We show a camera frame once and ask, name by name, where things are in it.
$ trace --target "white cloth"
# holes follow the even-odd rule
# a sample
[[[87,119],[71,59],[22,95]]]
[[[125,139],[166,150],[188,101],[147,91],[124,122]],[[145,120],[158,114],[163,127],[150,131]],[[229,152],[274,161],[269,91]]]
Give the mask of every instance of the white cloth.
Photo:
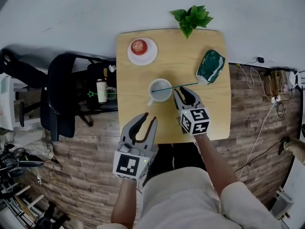
[[[196,167],[152,178],[143,189],[142,208],[137,229],[281,228],[244,183],[228,185],[219,199],[207,172]],[[109,224],[100,228],[110,229]]]

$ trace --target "white plate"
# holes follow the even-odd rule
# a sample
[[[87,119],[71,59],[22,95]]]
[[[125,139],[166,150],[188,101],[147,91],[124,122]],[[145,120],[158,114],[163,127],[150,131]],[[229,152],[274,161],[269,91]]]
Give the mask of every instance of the white plate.
[[[149,38],[137,38],[136,40],[143,40],[147,43],[147,52],[143,55],[135,55],[132,52],[132,43],[135,41],[133,40],[127,49],[127,55],[129,60],[136,64],[136,65],[147,65],[149,63],[151,63],[152,61],[154,61],[154,59],[157,57],[158,54],[158,48],[157,48],[157,44]]]

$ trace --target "green plant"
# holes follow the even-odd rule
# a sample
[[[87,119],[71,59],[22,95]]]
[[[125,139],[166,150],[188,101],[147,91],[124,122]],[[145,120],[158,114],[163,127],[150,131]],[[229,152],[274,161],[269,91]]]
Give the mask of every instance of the green plant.
[[[209,12],[205,11],[204,6],[192,6],[188,11],[173,10],[170,13],[179,22],[180,29],[186,38],[189,38],[193,29],[197,26],[205,27],[213,19],[209,17]]]

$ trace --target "red apple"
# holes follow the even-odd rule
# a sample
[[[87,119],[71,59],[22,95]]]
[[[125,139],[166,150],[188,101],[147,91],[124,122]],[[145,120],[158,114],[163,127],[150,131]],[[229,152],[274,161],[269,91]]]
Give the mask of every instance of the red apple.
[[[143,55],[147,52],[147,43],[144,40],[135,40],[132,43],[132,52],[135,55]]]

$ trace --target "green star sticker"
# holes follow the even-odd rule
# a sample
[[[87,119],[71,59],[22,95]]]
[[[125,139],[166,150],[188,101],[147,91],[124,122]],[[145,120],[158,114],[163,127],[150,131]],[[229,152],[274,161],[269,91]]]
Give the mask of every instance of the green star sticker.
[[[89,97],[93,97],[93,92],[89,91],[89,93],[87,93]]]

